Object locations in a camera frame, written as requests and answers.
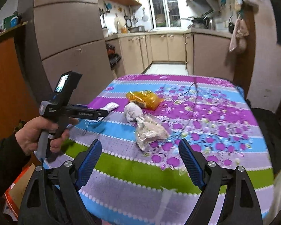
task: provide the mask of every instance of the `green stripe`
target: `green stripe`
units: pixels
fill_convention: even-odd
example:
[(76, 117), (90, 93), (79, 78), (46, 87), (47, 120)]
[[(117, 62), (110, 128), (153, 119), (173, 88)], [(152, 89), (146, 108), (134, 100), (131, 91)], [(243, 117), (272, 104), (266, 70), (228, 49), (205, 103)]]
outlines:
[[(79, 152), (87, 150), (86, 146), (67, 141), (62, 150), (71, 157), (76, 157)], [(194, 186), (187, 174), (179, 175), (178, 170), (170, 168), (162, 171), (157, 166), (130, 161), (115, 156), (102, 153), (96, 169), (117, 177), (119, 179), (131, 181), (132, 183), (144, 185), (146, 187), (161, 189), (176, 189), (176, 192), (198, 194), (201, 191)], [(273, 170), (248, 171), (248, 175), (254, 188), (261, 188), (273, 184)], [(220, 193), (225, 193), (226, 187), (222, 186)]]

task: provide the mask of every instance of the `hand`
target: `hand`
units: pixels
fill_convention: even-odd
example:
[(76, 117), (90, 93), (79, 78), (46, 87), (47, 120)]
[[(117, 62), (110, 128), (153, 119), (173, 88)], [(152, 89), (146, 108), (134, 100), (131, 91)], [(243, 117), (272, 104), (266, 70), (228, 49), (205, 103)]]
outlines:
[[(78, 124), (78, 119), (69, 118), (69, 124)], [(16, 132), (16, 140), (24, 151), (25, 155), (29, 156), (33, 151), (37, 150), (37, 140), (41, 134), (42, 129), (54, 131), (58, 129), (58, 124), (39, 116), (30, 120), (24, 125), (22, 129)], [(61, 150), (63, 141), (68, 137), (69, 130), (65, 129), (65, 131), (61, 135), (61, 138), (54, 139), (50, 142), (50, 150), (52, 152), (59, 152)]]

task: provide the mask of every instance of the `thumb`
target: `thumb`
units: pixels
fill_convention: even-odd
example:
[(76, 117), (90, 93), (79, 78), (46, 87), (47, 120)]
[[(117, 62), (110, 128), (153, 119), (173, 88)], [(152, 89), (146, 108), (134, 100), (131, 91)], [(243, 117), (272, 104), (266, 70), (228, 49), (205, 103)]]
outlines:
[(29, 125), (31, 128), (34, 128), (36, 130), (42, 130), (42, 129), (56, 130), (56, 129), (58, 129), (58, 124), (56, 124), (46, 118), (43, 118), (41, 116), (30, 120)]

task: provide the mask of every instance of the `device screen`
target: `device screen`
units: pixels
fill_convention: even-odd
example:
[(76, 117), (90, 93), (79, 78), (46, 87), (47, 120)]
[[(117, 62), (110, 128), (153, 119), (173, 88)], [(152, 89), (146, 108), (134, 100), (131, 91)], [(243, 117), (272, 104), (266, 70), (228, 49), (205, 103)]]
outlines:
[(69, 77), (69, 74), (61, 77), (61, 79), (59, 80), (58, 85), (55, 89), (55, 92), (61, 92), (63, 90), (63, 87), (64, 87), (68, 77)]

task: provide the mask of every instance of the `tablecloth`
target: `tablecloth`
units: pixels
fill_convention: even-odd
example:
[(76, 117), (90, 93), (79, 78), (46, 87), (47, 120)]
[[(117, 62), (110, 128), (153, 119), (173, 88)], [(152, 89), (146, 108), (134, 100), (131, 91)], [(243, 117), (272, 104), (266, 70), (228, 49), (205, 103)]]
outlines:
[[(135, 123), (124, 107), (129, 91), (151, 90), (164, 99), (155, 111), (170, 130), (166, 141), (142, 152), (135, 142)], [(273, 199), (273, 173), (261, 130), (248, 105), (230, 82), (199, 76), (127, 75), (114, 80), (89, 105), (120, 106), (86, 130), (84, 121), (72, 128), (70, 140), (46, 167), (59, 167), (88, 148), (94, 139), (102, 154), (79, 193), (88, 211), (113, 224), (184, 224), (200, 190), (192, 184), (178, 153), (182, 138), (208, 161), (234, 169), (246, 168), (256, 190), (262, 215)], [(216, 224), (224, 200), (221, 187), (210, 224)]]

